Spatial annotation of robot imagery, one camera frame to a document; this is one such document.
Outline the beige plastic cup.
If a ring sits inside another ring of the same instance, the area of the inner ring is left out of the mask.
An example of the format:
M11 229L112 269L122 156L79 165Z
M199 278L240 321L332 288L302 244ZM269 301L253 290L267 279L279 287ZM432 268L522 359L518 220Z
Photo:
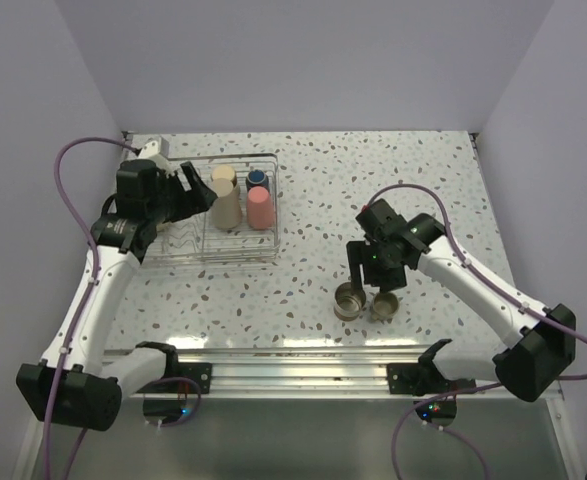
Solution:
M217 195L210 210L213 225L222 230L237 227L242 221L239 190L227 179L213 180L211 189Z

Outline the dark blue ceramic mug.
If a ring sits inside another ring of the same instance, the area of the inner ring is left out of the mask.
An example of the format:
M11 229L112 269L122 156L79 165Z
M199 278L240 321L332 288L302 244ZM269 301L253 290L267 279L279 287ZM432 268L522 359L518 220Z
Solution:
M265 190L269 190L269 177L267 173L263 170L250 170L246 175L245 184L247 190L251 190L255 187L262 187Z

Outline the pink plastic cup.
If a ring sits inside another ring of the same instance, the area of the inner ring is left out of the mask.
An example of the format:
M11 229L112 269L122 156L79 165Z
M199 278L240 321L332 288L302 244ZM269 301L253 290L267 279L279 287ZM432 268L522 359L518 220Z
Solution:
M247 221L255 230L266 230L275 222L275 209L270 192L261 186L251 188L247 193Z

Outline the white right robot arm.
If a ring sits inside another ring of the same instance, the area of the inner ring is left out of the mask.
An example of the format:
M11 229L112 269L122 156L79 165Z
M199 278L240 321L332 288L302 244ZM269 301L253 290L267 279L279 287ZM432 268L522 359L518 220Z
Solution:
M457 348L452 340L441 339L416 365L393 368L411 394L489 381L533 402L573 362L575 314L562 304L548 308L500 279L454 245L452 234L434 217L422 213L407 220L379 199L356 220L364 238L347 244L355 289L368 285L390 293L406 287L407 270L419 271L453 293L499 340L491 353Z

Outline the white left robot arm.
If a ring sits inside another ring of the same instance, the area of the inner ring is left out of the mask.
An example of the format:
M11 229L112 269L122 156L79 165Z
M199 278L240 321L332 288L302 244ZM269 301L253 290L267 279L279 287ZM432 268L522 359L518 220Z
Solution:
M106 431L124 399L149 384L162 393L178 386L174 346L141 342L105 366L106 340L159 226L202 214L216 198L191 162L177 170L150 159L121 163L116 191L91 226L84 272L62 325L41 359L22 364L16 376L39 421Z

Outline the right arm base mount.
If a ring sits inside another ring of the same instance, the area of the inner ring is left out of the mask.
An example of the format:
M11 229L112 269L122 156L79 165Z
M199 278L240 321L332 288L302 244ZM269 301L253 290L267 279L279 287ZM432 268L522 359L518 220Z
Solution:
M442 394L477 386L474 380L447 380L434 367L416 362L387 364L386 379L390 394L415 397Z

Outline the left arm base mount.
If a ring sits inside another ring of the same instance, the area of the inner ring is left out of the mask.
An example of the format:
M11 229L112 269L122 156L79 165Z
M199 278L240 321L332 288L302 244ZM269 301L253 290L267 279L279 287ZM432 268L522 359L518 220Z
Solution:
M196 383L202 395L210 393L213 378L213 364L210 362L179 362L179 367L171 378L187 378ZM139 390L140 393L172 393L172 394L195 394L196 389L188 382L181 380L161 383L159 381L147 384Z

